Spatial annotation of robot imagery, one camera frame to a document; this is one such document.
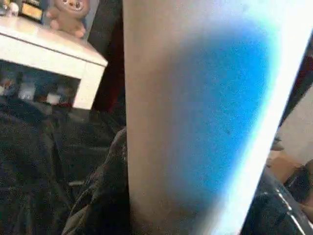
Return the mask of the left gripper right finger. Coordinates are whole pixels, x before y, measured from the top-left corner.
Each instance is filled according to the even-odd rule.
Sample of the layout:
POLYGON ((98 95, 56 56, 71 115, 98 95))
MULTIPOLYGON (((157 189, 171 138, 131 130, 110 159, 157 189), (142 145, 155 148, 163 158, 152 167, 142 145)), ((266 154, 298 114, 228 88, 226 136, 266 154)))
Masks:
POLYGON ((245 235, 311 235, 313 227, 287 188, 264 170, 244 222, 245 235))

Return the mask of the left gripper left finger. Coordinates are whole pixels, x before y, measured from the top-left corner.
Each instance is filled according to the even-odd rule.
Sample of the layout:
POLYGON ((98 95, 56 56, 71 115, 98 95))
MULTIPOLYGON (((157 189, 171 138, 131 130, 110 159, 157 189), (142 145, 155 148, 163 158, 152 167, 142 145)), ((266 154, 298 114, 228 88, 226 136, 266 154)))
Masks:
POLYGON ((127 130, 113 139, 105 161, 85 180, 67 218, 64 235, 128 235, 127 130))

